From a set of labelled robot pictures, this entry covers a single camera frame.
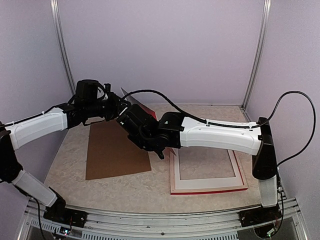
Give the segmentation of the red and black photo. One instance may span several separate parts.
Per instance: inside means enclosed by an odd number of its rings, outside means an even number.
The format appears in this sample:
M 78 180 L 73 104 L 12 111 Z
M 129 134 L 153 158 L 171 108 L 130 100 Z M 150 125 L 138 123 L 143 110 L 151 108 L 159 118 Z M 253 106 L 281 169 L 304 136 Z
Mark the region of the red and black photo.
M 137 99 L 135 99 L 132 95 L 125 97 L 125 99 L 131 103 L 131 105 L 133 104 L 137 104 L 138 106 L 140 106 L 146 113 L 150 114 L 154 119 L 158 120 L 156 112 L 154 110 L 152 110 L 151 108 L 149 108 L 148 106 L 142 104 L 140 101 L 138 101 Z M 177 155 L 175 150 L 172 147 L 167 147 L 165 150 L 165 154 L 169 155 L 169 154 L 173 154 L 173 155 Z

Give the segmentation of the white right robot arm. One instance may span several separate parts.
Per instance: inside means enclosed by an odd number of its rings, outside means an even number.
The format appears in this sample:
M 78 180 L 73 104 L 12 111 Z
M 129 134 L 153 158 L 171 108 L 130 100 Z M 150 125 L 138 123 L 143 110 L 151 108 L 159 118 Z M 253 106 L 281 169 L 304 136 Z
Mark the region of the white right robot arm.
M 164 158 L 166 147 L 207 147 L 243 152 L 252 156 L 252 176 L 258 180 L 261 207 L 256 218 L 266 222 L 278 203 L 277 160 L 268 124 L 195 120 L 180 112 L 166 112 L 160 120 L 142 111 L 127 110 L 117 119 L 128 138 L 140 149 Z

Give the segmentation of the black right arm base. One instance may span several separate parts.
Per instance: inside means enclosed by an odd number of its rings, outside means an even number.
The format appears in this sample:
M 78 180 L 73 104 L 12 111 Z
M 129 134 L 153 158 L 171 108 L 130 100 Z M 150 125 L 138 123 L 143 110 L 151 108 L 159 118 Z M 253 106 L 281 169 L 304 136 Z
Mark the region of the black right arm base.
M 263 224 L 270 221 L 279 220 L 282 217 L 280 206 L 263 207 L 242 210 L 238 213 L 242 227 L 249 227 Z

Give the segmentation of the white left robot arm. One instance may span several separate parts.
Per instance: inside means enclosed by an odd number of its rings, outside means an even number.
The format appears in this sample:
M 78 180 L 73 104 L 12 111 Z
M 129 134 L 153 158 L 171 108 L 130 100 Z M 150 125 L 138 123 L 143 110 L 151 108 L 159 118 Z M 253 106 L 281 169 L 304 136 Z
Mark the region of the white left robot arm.
M 27 197 L 42 203 L 46 210 L 63 223 L 70 218 L 66 201 L 52 188 L 27 172 L 18 162 L 15 151 L 22 146 L 55 132 L 86 125 L 90 118 L 116 119 L 131 104 L 113 92 L 100 98 L 80 101 L 72 96 L 68 102 L 52 106 L 37 115 L 0 126 L 0 179 L 13 185 Z

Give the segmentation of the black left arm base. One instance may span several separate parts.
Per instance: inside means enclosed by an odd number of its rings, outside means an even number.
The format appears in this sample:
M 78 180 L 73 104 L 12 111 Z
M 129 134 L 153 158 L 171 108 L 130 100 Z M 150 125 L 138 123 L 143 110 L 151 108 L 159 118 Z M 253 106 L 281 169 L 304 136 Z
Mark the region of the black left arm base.
M 66 207 L 66 201 L 58 196 L 51 207 L 46 206 L 43 218 L 71 227 L 84 228 L 88 213 Z

